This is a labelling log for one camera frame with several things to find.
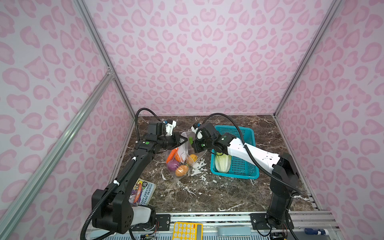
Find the book cover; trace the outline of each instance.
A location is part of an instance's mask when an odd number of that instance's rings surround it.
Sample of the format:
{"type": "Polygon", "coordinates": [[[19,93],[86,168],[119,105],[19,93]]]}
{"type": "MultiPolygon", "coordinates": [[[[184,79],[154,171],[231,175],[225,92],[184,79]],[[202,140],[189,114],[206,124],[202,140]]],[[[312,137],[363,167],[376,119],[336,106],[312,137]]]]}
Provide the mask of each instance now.
{"type": "Polygon", "coordinates": [[[138,205],[148,205],[155,189],[156,184],[139,178],[129,196],[129,202],[134,207],[138,205]]]}

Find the black cable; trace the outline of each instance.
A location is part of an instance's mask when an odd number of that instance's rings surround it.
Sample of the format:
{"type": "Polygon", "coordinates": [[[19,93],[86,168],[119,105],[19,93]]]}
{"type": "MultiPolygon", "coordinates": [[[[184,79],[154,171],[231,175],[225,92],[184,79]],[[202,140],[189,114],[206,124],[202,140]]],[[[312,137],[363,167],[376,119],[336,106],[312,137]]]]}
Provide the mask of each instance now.
{"type": "Polygon", "coordinates": [[[228,115],[225,115],[224,113],[212,113],[211,115],[209,115],[208,117],[206,117],[203,121],[203,124],[208,120],[208,118],[212,117],[212,116],[223,116],[225,118],[227,118],[229,121],[232,122],[232,124],[235,126],[235,128],[237,129],[237,131],[239,132],[240,134],[240,140],[243,144],[245,144],[245,140],[244,140],[244,137],[243,137],[243,133],[241,132],[240,128],[238,127],[238,125],[236,124],[235,120],[233,120],[230,116],[228,115]]]}
{"type": "Polygon", "coordinates": [[[259,231],[258,228],[257,228],[257,225],[258,225],[259,223],[263,223],[263,221],[258,221],[258,222],[256,223],[256,231],[257,231],[261,236],[263,236],[263,237],[267,237],[267,236],[269,236],[269,235],[271,234],[271,232],[272,232],[272,226],[269,225],[269,227],[270,227],[270,229],[269,229],[269,233],[268,233],[267,235],[263,235],[263,234],[260,233],[260,231],[259,231]]]}
{"type": "MultiPolygon", "coordinates": [[[[122,182],[123,179],[128,175],[129,171],[132,169],[133,165],[135,164],[135,160],[131,160],[128,168],[123,172],[123,174],[120,175],[120,177],[117,179],[117,182],[122,182]]],[[[102,198],[99,200],[99,202],[95,205],[95,207],[92,209],[90,215],[88,216],[88,218],[85,220],[85,223],[83,225],[83,228],[81,229],[81,232],[80,232],[80,240],[87,240],[85,238],[85,233],[87,231],[87,228],[89,226],[89,224],[91,223],[91,220],[93,218],[93,215],[95,214],[95,212],[98,210],[98,208],[107,200],[107,198],[109,197],[109,195],[118,187],[119,185],[118,184],[113,184],[111,188],[109,188],[107,190],[107,192],[102,196],[102,198]]],[[[102,240],[112,234],[114,234],[115,232],[108,232],[98,238],[95,238],[93,240],[102,240]]]]}
{"type": "Polygon", "coordinates": [[[212,154],[213,154],[213,155],[216,155],[216,156],[223,156],[224,153],[221,153],[220,155],[218,155],[218,154],[212,152],[212,154]]]}
{"type": "Polygon", "coordinates": [[[245,150],[247,151],[248,153],[248,156],[251,158],[252,162],[256,165],[256,167],[258,167],[264,174],[266,174],[267,176],[269,176],[270,178],[272,178],[273,180],[285,185],[286,187],[298,192],[301,194],[301,191],[297,188],[297,187],[294,187],[294,186],[291,186],[290,184],[284,182],[283,180],[281,180],[280,178],[276,177],[275,175],[272,175],[270,172],[268,172],[267,170],[265,170],[256,160],[255,158],[252,156],[251,154],[251,151],[249,150],[248,146],[247,145],[244,145],[244,148],[245,150]]]}
{"type": "Polygon", "coordinates": [[[252,162],[256,165],[256,167],[258,167],[258,168],[259,168],[265,175],[269,176],[270,178],[274,179],[275,181],[277,181],[277,182],[283,184],[284,186],[286,186],[286,187],[288,187],[288,188],[290,188],[290,189],[292,189],[292,190],[294,190],[294,191],[296,191],[296,192],[298,192],[298,193],[301,194],[301,191],[300,191],[298,188],[296,188],[296,187],[294,187],[294,186],[291,186],[290,184],[284,182],[283,180],[281,180],[280,178],[276,177],[275,175],[272,175],[272,174],[269,173],[267,170],[265,170],[265,169],[264,169],[264,168],[263,168],[263,167],[262,167],[256,160],[255,160],[255,158],[252,156],[252,154],[251,154],[251,152],[250,152],[248,146],[245,144],[245,140],[244,140],[244,137],[243,137],[243,133],[241,132],[241,130],[240,130],[240,128],[238,127],[238,125],[236,124],[236,122],[235,122],[230,116],[227,116],[227,115],[225,115],[225,114],[223,114],[223,113],[212,113],[211,115],[209,115],[208,117],[206,117],[206,118],[204,119],[203,123],[205,123],[206,120],[207,120],[208,118],[210,118],[210,117],[212,117],[212,116],[216,116],[216,115],[223,116],[223,117],[227,118],[229,121],[232,122],[232,124],[235,126],[235,128],[237,129],[237,131],[238,131],[239,134],[240,134],[241,142],[243,143],[244,148],[245,148],[245,150],[246,150],[247,153],[248,153],[248,156],[250,157],[250,159],[252,160],[252,162]]]}
{"type": "Polygon", "coordinates": [[[128,231],[129,231],[129,235],[131,236],[132,240],[136,240],[135,236],[133,235],[132,229],[130,228],[128,231]]]}
{"type": "Polygon", "coordinates": [[[148,108],[140,108],[137,112],[136,112],[136,115],[135,115],[135,128],[136,128],[136,135],[137,135],[137,141],[140,141],[140,133],[139,133],[139,123],[138,123],[138,117],[139,117],[139,113],[143,110],[147,110],[148,112],[152,113],[153,116],[155,116],[159,121],[160,118],[150,109],[148,108]]]}
{"type": "MultiPolygon", "coordinates": [[[[293,193],[291,194],[291,198],[293,198],[294,195],[299,195],[299,194],[298,194],[297,192],[293,192],[293,193]]],[[[288,218],[288,216],[289,216],[289,209],[285,209],[285,222],[287,223],[288,229],[289,229],[289,231],[291,232],[293,238],[294,238],[295,240],[299,240],[299,239],[297,238],[296,234],[294,233],[294,231],[293,231],[291,225],[289,224],[289,218],[288,218]]]]}

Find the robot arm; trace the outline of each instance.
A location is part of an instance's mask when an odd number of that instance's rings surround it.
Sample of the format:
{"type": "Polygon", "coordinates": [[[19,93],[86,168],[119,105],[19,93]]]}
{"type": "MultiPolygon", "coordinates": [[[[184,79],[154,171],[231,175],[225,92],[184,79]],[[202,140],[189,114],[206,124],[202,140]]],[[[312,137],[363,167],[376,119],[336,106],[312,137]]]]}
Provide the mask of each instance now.
{"type": "Polygon", "coordinates": [[[107,199],[97,208],[92,217],[92,225],[111,232],[126,233],[131,226],[148,223],[148,228],[155,224],[155,211],[147,206],[131,207],[129,196],[137,179],[155,154],[161,149],[171,150],[188,139],[178,132],[172,133],[164,122],[151,122],[148,133],[135,145],[131,161],[104,190],[96,189],[92,195],[92,209],[115,184],[118,186],[108,195],[107,199]]]}
{"type": "MultiPolygon", "coordinates": [[[[261,169],[263,172],[297,187],[299,173],[289,154],[285,153],[280,156],[246,144],[251,153],[250,155],[255,160],[254,162],[239,138],[229,133],[221,135],[212,123],[194,124],[191,129],[196,133],[196,139],[192,144],[195,152],[214,149],[219,153],[239,157],[253,165],[256,165],[255,162],[257,162],[258,167],[263,168],[261,169]]],[[[271,178],[270,188],[273,195],[266,213],[266,221],[275,228],[281,226],[286,209],[290,207],[291,194],[293,193],[292,189],[282,184],[281,181],[271,178]]]]}
{"type": "MultiPolygon", "coordinates": [[[[166,126],[161,121],[149,123],[148,133],[135,145],[135,150],[131,155],[132,160],[104,190],[97,189],[93,193],[93,210],[88,218],[89,221],[92,219],[94,227],[110,231],[104,237],[113,232],[126,233],[132,225],[138,223],[147,223],[149,228],[155,224],[154,209],[148,206],[131,207],[129,196],[137,179],[155,154],[159,153],[161,149],[171,150],[188,141],[178,132],[172,132],[172,129],[169,124],[166,126]]],[[[217,152],[242,158],[255,165],[241,140],[234,135],[229,133],[221,135],[211,123],[195,124],[192,130],[197,133],[196,139],[192,143],[195,152],[214,149],[217,152]]],[[[289,154],[279,156],[248,144],[247,147],[254,160],[267,173],[291,186],[297,185],[298,171],[289,154]]],[[[279,228],[286,209],[289,209],[292,190],[274,179],[271,179],[270,188],[273,195],[266,214],[266,221],[271,226],[279,228]]],[[[87,219],[83,226],[80,239],[85,239],[89,221],[87,219]]]]}

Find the green vegetable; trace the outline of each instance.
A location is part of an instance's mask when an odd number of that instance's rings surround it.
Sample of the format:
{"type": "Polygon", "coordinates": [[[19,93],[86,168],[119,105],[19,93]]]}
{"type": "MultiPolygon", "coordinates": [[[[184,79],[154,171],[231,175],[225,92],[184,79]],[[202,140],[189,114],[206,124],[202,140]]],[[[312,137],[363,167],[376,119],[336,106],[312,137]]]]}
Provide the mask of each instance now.
{"type": "Polygon", "coordinates": [[[219,172],[227,173],[231,168],[231,155],[216,155],[215,157],[215,167],[219,172]]]}

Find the yellow calculator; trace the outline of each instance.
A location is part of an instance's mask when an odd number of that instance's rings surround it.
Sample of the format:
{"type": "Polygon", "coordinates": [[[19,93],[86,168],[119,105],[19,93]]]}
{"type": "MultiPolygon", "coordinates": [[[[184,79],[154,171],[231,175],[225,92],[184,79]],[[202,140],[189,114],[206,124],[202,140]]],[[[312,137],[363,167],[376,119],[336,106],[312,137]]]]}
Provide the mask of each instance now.
{"type": "Polygon", "coordinates": [[[175,222],[172,240],[202,240],[203,225],[193,222],[175,222]]]}

